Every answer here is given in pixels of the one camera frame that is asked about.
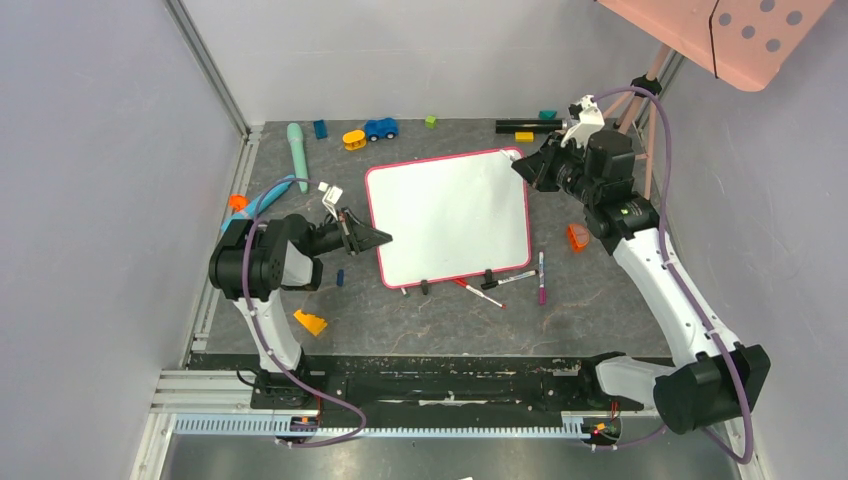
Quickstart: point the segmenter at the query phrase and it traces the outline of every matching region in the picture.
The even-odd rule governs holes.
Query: whiteboard
[[[507,148],[368,170],[371,221],[393,238],[377,249],[383,283],[400,288],[530,263],[527,188],[510,168],[522,156]]]

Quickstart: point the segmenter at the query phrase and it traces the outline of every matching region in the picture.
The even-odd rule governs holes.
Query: yellow toy block
[[[303,325],[307,330],[309,330],[309,333],[316,337],[319,333],[324,331],[325,328],[327,328],[327,322],[317,315],[303,313],[302,311],[298,310],[294,312],[294,318],[296,318],[301,325]]]
[[[359,150],[365,146],[365,132],[362,130],[353,130],[347,132],[342,137],[342,142],[348,150]]]
[[[530,143],[533,141],[533,132],[515,132],[515,141],[519,143]]]

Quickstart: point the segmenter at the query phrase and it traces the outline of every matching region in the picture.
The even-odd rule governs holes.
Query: red marker
[[[488,300],[488,301],[490,301],[490,302],[494,303],[495,305],[497,305],[497,306],[499,306],[499,307],[501,307],[501,308],[503,308],[503,309],[505,309],[505,308],[506,308],[506,305],[504,305],[504,304],[502,304],[502,303],[500,303],[500,302],[498,302],[498,301],[494,300],[492,297],[489,297],[488,295],[486,295],[485,293],[481,292],[480,290],[477,290],[476,288],[472,287],[471,285],[469,285],[469,284],[468,284],[468,282],[466,282],[465,280],[463,280],[463,279],[461,279],[461,278],[455,278],[455,279],[453,280],[453,283],[455,283],[455,284],[459,285],[460,287],[465,288],[466,290],[468,290],[469,292],[473,293],[474,295],[477,295],[477,296],[478,296],[478,297],[480,297],[480,298],[484,298],[484,299],[486,299],[486,300]]]

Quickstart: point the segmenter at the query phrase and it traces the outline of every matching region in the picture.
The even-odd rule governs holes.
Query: white wall
[[[4,0],[0,58],[0,478],[127,478],[240,140],[160,0]]]
[[[658,43],[588,0],[186,0],[254,124],[535,116],[642,73]]]
[[[848,5],[761,93],[687,64],[668,91],[671,220],[711,305],[772,370],[754,413],[775,479],[848,471]]]

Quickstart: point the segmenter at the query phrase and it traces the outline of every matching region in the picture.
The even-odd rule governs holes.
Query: gray table surface
[[[494,134],[493,120],[439,120],[433,130],[423,120],[404,120],[399,122],[396,139],[369,143],[354,152],[345,150],[342,135],[362,124],[327,122],[329,138],[323,140],[315,139],[311,122],[302,126],[310,178],[341,186],[344,195],[339,206],[349,206],[369,223],[364,178],[372,166],[515,145],[529,154],[543,140],[537,136],[533,144],[516,144],[511,135]],[[265,125],[248,187],[250,198],[294,172],[286,125]],[[637,162],[634,175],[641,189],[644,162]],[[508,305],[506,310],[450,282],[433,285],[428,296],[416,288],[404,298],[381,283],[375,250],[358,257],[338,250],[321,257],[324,279],[318,291],[282,293],[295,337],[309,354],[588,356],[619,350],[637,356],[668,356],[659,325],[600,242],[593,240],[584,252],[572,253],[565,229],[569,223],[583,223],[579,202],[564,193],[530,190],[529,203],[534,258],[545,251],[547,305],[538,305],[535,279],[490,291]],[[266,217],[282,218],[289,213],[320,223],[325,214],[321,195],[314,188],[306,195],[292,188],[268,209]],[[335,283],[338,269],[345,271],[341,288]],[[482,277],[471,281],[473,285],[481,282]],[[292,317],[298,309],[323,317],[327,328],[313,337]],[[223,296],[206,351],[256,352],[244,319]]]

